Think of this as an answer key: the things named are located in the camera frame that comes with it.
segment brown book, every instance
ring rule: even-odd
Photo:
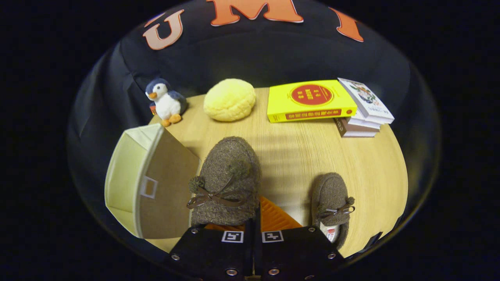
[[[359,125],[348,124],[345,118],[335,118],[338,132],[342,138],[371,138],[380,131],[379,129],[363,127]]]

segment wooden surface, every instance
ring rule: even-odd
[[[405,208],[408,176],[389,125],[382,125],[375,137],[341,138],[332,118],[271,124],[266,115],[269,88],[257,88],[256,93],[250,116],[235,122],[209,118],[203,111],[205,95],[190,97],[183,120],[167,130],[202,161],[222,138],[246,139],[262,166],[260,194],[303,226],[311,224],[315,177],[339,173],[356,207],[339,251],[344,257],[362,250],[377,233],[384,236],[392,230]],[[155,115],[151,124],[159,121]],[[175,238],[148,241],[166,252],[177,242]]]

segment brown slipper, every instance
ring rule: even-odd
[[[349,218],[355,208],[346,183],[338,173],[325,174],[314,186],[311,199],[312,223],[319,227],[337,249],[346,241]]]
[[[241,137],[225,137],[208,153],[199,176],[189,181],[191,225],[237,226],[255,217],[261,165]]]

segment black background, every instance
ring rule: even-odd
[[[433,91],[443,129],[439,177],[424,207],[338,278],[498,279],[498,212],[490,210],[500,206],[493,196],[498,141],[490,124],[495,8],[480,1],[327,3],[408,56]],[[6,280],[174,280],[98,225],[73,186],[64,144],[70,105],[93,64],[137,24],[174,4],[41,1],[3,9]]]

